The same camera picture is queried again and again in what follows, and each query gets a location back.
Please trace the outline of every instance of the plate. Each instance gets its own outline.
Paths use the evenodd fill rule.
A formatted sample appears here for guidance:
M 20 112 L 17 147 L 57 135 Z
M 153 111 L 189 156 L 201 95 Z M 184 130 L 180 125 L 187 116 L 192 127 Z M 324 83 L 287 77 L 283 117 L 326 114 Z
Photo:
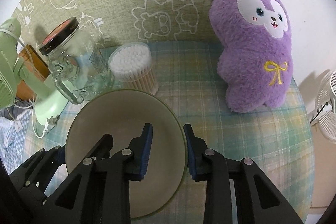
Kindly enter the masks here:
M 146 122 L 153 126 L 152 148 L 144 179 L 129 182 L 133 219 L 161 210 L 177 192 L 186 172 L 185 136 L 169 107 L 142 91 L 111 91 L 90 101 L 78 113 L 66 142 L 70 173 L 105 133 L 113 136 L 113 155 L 140 136 Z

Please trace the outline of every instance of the glass jar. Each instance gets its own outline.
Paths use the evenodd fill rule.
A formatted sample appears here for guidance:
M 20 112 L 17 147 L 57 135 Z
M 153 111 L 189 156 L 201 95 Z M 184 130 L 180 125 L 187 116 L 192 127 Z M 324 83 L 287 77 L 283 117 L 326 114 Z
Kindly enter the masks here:
M 106 60 L 75 17 L 53 30 L 39 50 L 48 58 L 56 87 L 71 103 L 92 100 L 111 87 Z

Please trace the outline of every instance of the plastic container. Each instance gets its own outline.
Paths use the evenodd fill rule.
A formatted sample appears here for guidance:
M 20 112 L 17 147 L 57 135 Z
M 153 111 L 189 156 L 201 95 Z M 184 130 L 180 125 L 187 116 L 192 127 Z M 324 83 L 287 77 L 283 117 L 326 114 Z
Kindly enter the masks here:
M 155 95 L 159 84 L 152 67 L 151 50 L 142 42 L 120 46 L 109 58 L 109 68 L 115 79 L 122 82 L 125 88 Z

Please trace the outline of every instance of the purple plush toy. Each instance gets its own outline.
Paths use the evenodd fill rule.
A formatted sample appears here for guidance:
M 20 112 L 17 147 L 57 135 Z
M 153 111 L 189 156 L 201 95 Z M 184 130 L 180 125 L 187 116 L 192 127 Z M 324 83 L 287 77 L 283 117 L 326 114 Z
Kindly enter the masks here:
M 226 102 L 243 113 L 283 104 L 293 75 L 291 28 L 280 0 L 214 0 L 211 25 L 224 46 L 217 72 Z

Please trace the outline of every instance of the plaid fabric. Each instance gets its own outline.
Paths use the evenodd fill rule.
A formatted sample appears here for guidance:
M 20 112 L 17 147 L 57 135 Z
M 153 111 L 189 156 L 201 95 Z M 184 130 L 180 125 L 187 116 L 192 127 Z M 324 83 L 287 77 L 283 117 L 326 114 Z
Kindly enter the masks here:
M 22 161 L 22 151 L 26 138 L 26 132 L 30 121 L 32 111 L 30 109 L 21 113 L 15 121 L 7 120 L 8 127 L 1 132 L 1 160 L 7 172 L 11 174 L 18 168 Z
M 222 52 L 219 43 L 155 42 L 149 46 L 160 84 L 156 96 L 170 106 L 180 123 L 190 123 L 196 136 L 227 158 L 252 158 L 305 220 L 313 190 L 314 152 L 306 110 L 295 81 L 281 108 L 262 106 L 250 113 L 232 113 L 225 103 L 227 85 L 216 73 Z M 104 49 L 102 54 L 108 58 L 112 51 Z M 69 104 L 58 126 L 42 140 L 29 131 L 24 158 L 42 147 L 65 144 L 71 122 L 82 107 Z M 65 176 L 58 172 L 51 188 Z M 168 206 L 132 223 L 201 224 L 205 192 L 205 183 L 195 183 L 187 174 Z

